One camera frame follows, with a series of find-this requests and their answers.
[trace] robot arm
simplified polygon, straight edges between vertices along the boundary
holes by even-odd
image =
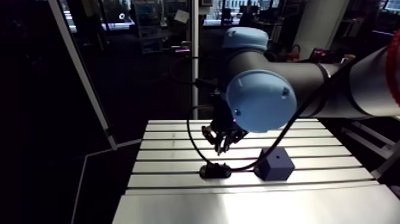
[[[203,127],[204,136],[218,154],[248,132],[283,126],[340,69],[335,64],[268,62],[264,56],[267,41],[265,32],[253,28],[235,27],[226,32],[226,60],[213,100],[214,119],[209,127]],[[380,49],[356,63],[348,76],[332,83],[301,117],[400,115],[385,77],[386,55],[386,48]]]

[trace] metal work surface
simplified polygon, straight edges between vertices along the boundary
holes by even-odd
[[[194,120],[192,135],[209,159],[251,163],[280,130],[250,133],[217,156]],[[264,182],[251,170],[203,180],[205,164],[184,120],[149,121],[114,223],[400,223],[400,201],[316,119],[299,119],[282,140],[295,171],[287,181]]]

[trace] black cube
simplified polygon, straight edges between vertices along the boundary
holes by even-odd
[[[268,151],[263,148],[261,154]],[[254,167],[254,173],[264,181],[286,181],[295,170],[295,165],[282,147],[275,148],[271,154]]]

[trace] white pole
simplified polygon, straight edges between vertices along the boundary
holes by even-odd
[[[199,56],[199,0],[192,1],[192,57]],[[199,61],[192,60],[192,81],[194,82],[199,77]],[[196,106],[199,103],[199,92],[196,86],[192,85],[192,105]],[[193,119],[198,119],[198,110],[193,111]]]

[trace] light blue joint cap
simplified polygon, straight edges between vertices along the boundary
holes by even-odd
[[[223,48],[255,48],[267,50],[268,34],[250,27],[232,27],[225,32]]]
[[[235,76],[225,97],[236,123],[249,132],[278,129],[297,109],[295,91],[289,82],[267,70],[250,70]]]

